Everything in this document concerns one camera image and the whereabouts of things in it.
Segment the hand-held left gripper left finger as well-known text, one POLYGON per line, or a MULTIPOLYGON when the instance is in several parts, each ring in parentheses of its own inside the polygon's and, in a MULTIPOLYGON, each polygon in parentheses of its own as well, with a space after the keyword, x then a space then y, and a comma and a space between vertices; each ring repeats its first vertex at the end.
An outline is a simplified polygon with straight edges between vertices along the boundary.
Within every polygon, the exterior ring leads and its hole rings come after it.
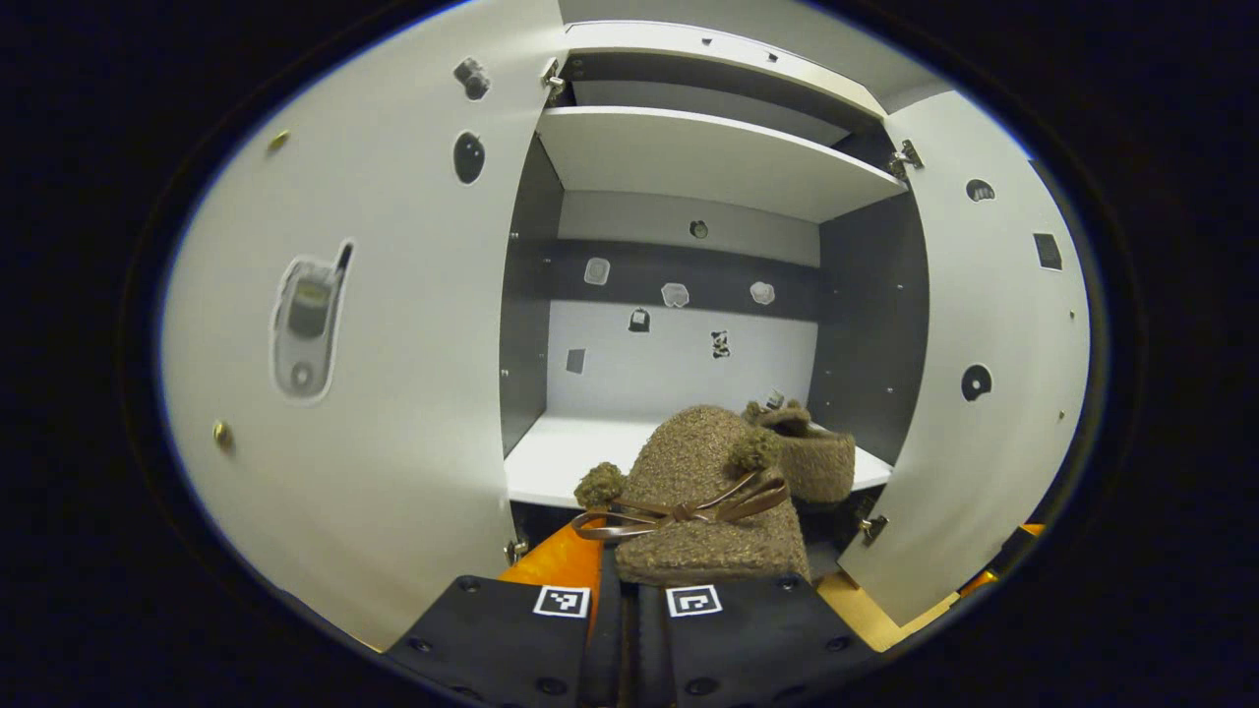
POLYGON ((460 574, 388 650, 402 671, 481 707, 618 707, 624 619, 611 544, 567 511, 517 511, 528 551, 460 574))

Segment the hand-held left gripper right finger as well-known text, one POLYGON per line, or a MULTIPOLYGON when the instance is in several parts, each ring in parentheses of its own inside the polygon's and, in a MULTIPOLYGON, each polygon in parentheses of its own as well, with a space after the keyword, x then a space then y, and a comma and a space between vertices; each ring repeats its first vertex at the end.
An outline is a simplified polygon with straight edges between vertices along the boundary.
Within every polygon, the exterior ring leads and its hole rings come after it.
POLYGON ((836 707, 881 664, 801 574, 635 598, 637 707, 836 707))

